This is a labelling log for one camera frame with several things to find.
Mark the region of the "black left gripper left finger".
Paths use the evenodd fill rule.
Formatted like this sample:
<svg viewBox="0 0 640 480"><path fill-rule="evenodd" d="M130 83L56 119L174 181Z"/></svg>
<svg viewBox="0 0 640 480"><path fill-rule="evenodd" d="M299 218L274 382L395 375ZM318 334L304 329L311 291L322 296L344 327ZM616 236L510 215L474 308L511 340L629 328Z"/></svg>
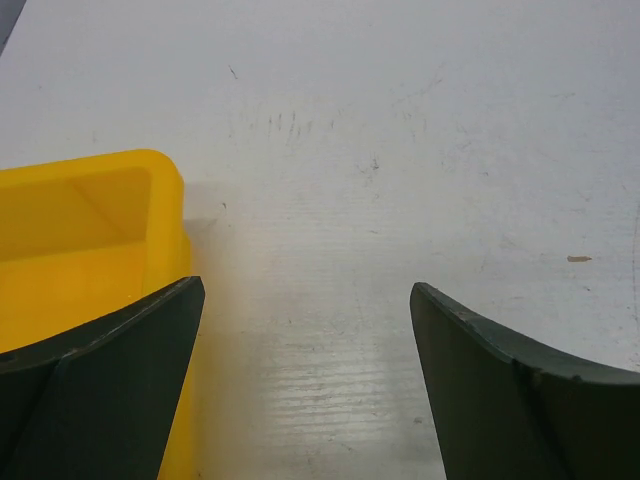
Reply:
<svg viewBox="0 0 640 480"><path fill-rule="evenodd" d="M185 277L3 353L2 478L157 478L204 299Z"/></svg>

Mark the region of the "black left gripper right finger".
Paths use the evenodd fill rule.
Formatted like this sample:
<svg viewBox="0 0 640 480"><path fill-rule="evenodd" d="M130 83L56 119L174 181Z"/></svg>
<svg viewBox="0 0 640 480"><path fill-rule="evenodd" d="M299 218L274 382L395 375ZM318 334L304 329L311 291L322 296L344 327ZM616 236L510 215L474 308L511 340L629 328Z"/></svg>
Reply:
<svg viewBox="0 0 640 480"><path fill-rule="evenodd" d="M411 320L450 479L635 479L639 376L500 325L426 283Z"/></svg>

